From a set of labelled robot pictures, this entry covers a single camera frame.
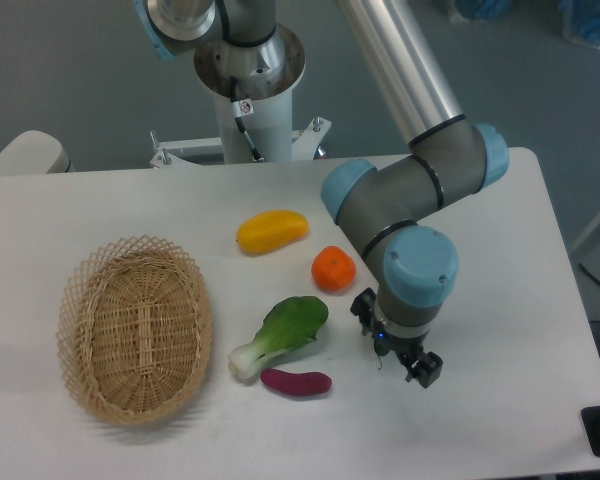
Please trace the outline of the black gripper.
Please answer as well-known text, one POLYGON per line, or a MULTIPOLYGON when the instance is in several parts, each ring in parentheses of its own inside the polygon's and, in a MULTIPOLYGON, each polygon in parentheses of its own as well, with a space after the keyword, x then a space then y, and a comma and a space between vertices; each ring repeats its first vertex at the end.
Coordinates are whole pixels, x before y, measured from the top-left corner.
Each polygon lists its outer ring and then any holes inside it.
POLYGON ((366 288, 357 295, 350 307, 352 315, 358 318, 363 336, 373 339, 373 350, 379 357, 391 352, 398 356, 400 363, 406 368, 406 382, 416 381, 421 387, 429 388, 440 376, 443 360, 434 352, 425 352, 422 344, 428 332, 415 336, 396 336, 385 327, 374 321, 376 293, 366 288))

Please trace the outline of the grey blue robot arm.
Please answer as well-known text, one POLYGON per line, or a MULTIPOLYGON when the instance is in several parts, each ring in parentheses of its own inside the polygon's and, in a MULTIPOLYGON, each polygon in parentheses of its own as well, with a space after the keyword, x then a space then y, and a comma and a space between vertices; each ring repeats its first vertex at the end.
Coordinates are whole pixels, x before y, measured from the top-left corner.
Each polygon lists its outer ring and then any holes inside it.
MULTIPOLYGON (((363 333, 428 387, 443 362, 423 342, 459 261, 451 240, 422 220, 499 180, 509 151, 493 127, 466 120, 406 2, 342 1, 339 9, 409 154, 383 169, 346 161, 321 198, 378 283, 351 306, 363 333)), ((160 57, 193 53, 226 163, 288 162, 316 150, 308 134, 292 134, 291 93, 305 56, 273 2, 138 1, 135 10, 160 57)))

